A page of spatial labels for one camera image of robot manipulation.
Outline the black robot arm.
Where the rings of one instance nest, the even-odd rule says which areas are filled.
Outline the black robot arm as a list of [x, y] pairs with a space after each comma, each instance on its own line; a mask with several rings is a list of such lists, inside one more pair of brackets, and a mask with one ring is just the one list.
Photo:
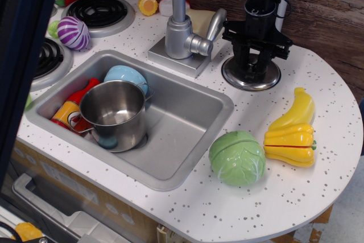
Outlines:
[[286, 59], [293, 41], [275, 26], [281, 0], [246, 0], [245, 20], [224, 21], [222, 38], [233, 45], [238, 74], [261, 78], [275, 57]]

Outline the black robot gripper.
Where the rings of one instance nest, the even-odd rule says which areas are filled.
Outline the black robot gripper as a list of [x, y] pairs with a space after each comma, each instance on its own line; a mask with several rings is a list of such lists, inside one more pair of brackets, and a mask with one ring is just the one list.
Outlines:
[[223, 38], [232, 42], [234, 60], [242, 72], [249, 68], [250, 49], [259, 51], [258, 76], [275, 80], [276, 65], [272, 58], [287, 59], [293, 41], [283, 35], [275, 26], [278, 18], [278, 4], [270, 3], [262, 10], [245, 3], [245, 20], [226, 20], [223, 23]]

